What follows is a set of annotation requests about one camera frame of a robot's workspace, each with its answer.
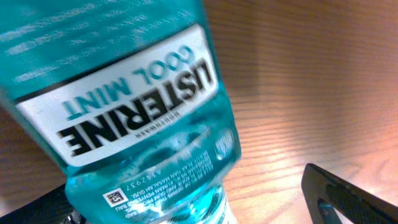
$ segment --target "listerine logo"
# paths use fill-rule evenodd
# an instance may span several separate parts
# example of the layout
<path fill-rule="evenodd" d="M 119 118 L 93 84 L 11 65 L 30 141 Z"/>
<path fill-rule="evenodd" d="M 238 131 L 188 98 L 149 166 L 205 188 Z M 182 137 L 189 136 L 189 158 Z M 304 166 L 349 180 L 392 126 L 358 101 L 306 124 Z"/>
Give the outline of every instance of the listerine logo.
<path fill-rule="evenodd" d="M 194 25 L 95 72 L 27 95 L 16 107 L 67 164 L 80 167 L 145 141 L 217 91 L 205 30 Z"/>
<path fill-rule="evenodd" d="M 86 120 L 58 132 L 60 139 L 67 139 L 65 143 L 73 148 L 72 156 L 82 155 L 131 134 L 138 139 L 146 137 L 179 119 L 179 107 L 193 102 L 206 92 L 207 86 L 214 85 L 205 59 L 192 63 L 195 57 L 187 46 L 182 46 L 178 52 L 167 54 L 164 62 L 155 60 L 147 68 L 131 72 L 132 83 L 121 77 L 88 91 L 86 96 L 64 101 L 62 105 L 69 114 L 66 118 L 69 121 L 106 105 L 114 105 L 111 110 L 94 118 L 88 116 Z M 183 63 L 189 65 L 188 70 L 182 69 Z M 178 73 L 171 76 L 168 74 L 170 71 Z M 137 78 L 150 86 L 139 95 L 133 94 L 134 79 Z M 120 103 L 121 95 L 130 96 L 129 103 Z"/>

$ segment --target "blue liquid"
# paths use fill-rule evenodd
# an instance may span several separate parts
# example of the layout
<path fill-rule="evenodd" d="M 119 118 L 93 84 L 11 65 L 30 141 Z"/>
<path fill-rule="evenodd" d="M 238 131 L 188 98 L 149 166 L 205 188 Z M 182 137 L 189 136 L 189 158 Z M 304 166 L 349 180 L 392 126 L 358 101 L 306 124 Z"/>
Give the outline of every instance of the blue liquid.
<path fill-rule="evenodd" d="M 95 224 L 222 219 L 226 197 L 220 183 L 241 153 L 217 61 L 214 97 L 134 147 L 81 167 L 67 164 L 14 107 L 22 96 L 144 50 L 195 24 L 204 27 L 215 60 L 201 1 L 20 0 L 3 2 L 0 15 L 10 21 L 0 24 L 2 103 L 64 171 L 67 197 L 83 216 Z M 223 144 L 230 148 L 218 148 Z M 196 171 L 190 166 L 203 170 L 191 175 Z M 183 167 L 188 171 L 179 174 Z M 103 195 L 118 188 L 128 202 L 111 207 Z M 164 200 L 155 199 L 160 194 Z"/>

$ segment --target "listerine bottle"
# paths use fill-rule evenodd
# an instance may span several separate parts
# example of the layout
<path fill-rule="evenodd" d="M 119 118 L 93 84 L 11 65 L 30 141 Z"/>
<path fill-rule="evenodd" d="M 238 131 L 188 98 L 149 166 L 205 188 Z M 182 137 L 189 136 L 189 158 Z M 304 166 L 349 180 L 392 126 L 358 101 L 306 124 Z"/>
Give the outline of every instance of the listerine bottle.
<path fill-rule="evenodd" d="M 199 0 L 5 0 L 2 103 L 90 223 L 234 223 L 241 155 Z"/>

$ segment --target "wooden table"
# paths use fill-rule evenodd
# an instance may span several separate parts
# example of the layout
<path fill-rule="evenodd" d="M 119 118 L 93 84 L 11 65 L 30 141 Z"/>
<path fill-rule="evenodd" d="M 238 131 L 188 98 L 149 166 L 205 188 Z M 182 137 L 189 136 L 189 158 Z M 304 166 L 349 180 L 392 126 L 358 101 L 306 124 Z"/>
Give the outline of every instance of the wooden table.
<path fill-rule="evenodd" d="M 310 223 L 316 163 L 398 204 L 398 2 L 205 1 L 243 159 L 225 187 L 239 223 Z M 0 215 L 63 174 L 2 111 Z"/>

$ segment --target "plastic bottle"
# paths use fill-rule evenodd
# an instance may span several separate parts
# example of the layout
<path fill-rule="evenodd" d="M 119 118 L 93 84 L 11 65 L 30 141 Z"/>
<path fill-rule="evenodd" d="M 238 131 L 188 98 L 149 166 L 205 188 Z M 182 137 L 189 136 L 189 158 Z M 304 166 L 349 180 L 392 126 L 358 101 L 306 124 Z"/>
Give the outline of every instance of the plastic bottle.
<path fill-rule="evenodd" d="M 91 223 L 234 223 L 240 158 L 201 1 L 0 7 L 1 100 Z"/>

